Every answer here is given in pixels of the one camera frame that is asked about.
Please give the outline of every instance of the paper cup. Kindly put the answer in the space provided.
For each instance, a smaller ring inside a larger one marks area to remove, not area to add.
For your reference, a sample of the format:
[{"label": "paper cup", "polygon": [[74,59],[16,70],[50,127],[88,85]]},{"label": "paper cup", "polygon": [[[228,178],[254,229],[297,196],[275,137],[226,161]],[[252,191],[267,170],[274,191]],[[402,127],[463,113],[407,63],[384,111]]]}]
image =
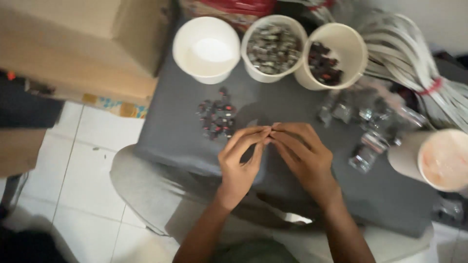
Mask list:
[{"label": "paper cup", "polygon": [[[432,159],[435,151],[446,156],[445,160],[437,162],[450,173],[438,173],[430,168],[436,161]],[[455,129],[409,133],[403,137],[401,146],[389,149],[388,161],[400,174],[437,190],[460,191],[468,185],[468,134]]]},{"label": "paper cup", "polygon": [[249,42],[252,33],[259,27],[264,27],[266,25],[277,23],[277,24],[286,24],[291,27],[291,31],[296,35],[296,37],[300,41],[301,48],[305,45],[307,40],[307,34],[304,28],[297,22],[296,20],[292,19],[291,17],[287,17],[284,15],[269,15],[264,18],[257,20],[253,23],[250,28],[245,32],[244,38],[242,39],[241,45],[241,55],[242,59],[244,60],[244,66],[247,73],[256,81],[263,82],[263,83],[272,83],[282,79],[284,76],[293,73],[296,71],[299,66],[302,58],[294,64],[290,69],[286,70],[283,73],[275,74],[275,75],[268,75],[263,72],[260,72],[258,69],[252,65],[249,58],[247,57],[247,43]]},{"label": "paper cup", "polygon": [[[338,59],[338,69],[343,70],[341,84],[327,86],[317,81],[309,69],[308,57],[312,42],[321,42],[330,48],[330,57]],[[342,89],[354,84],[367,67],[367,47],[361,35],[347,25],[328,23],[317,28],[309,36],[304,50],[300,67],[294,76],[301,86],[310,90]]]},{"label": "paper cup", "polygon": [[177,65],[194,79],[216,84],[227,79],[241,59],[240,40],[221,19],[198,17],[179,29],[172,54]]}]

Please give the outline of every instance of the table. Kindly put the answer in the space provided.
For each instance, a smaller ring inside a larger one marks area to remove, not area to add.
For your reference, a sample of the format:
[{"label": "table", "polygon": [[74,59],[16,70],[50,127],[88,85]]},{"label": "table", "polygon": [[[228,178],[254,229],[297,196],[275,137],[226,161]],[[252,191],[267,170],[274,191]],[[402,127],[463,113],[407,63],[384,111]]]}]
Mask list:
[{"label": "table", "polygon": [[[196,111],[203,100],[220,99],[218,89],[226,87],[232,105],[238,109],[237,128],[252,122],[258,125],[308,122],[315,128],[334,154],[332,171],[353,216],[413,237],[419,237],[431,223],[436,190],[394,171],[386,154],[366,175],[348,165],[348,158],[364,132],[357,125],[338,120],[325,128],[317,120],[316,113],[326,92],[303,88],[293,75],[270,84],[257,82],[247,74],[242,61],[224,82],[202,84],[175,64],[170,48],[135,147],[138,156],[200,175],[221,176],[217,154],[227,139],[205,138]],[[265,150],[252,187],[290,201],[311,199],[273,146]]]}]

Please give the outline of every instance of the hand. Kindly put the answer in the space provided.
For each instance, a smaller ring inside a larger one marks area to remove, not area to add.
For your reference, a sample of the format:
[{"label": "hand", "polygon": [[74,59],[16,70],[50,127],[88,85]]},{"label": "hand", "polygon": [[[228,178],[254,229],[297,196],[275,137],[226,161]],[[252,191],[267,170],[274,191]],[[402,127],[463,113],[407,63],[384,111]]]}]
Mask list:
[{"label": "hand", "polygon": [[[250,190],[255,176],[260,169],[260,161],[267,138],[271,132],[270,126],[255,126],[236,131],[218,154],[223,182],[218,188],[216,199],[221,205],[233,210]],[[252,158],[246,163],[240,163],[247,149],[256,143]]]},{"label": "hand", "polygon": [[[276,146],[289,169],[317,204],[327,209],[341,190],[331,175],[333,154],[320,141],[315,130],[306,123],[275,123],[271,142]],[[301,137],[305,145],[290,134]]]}]

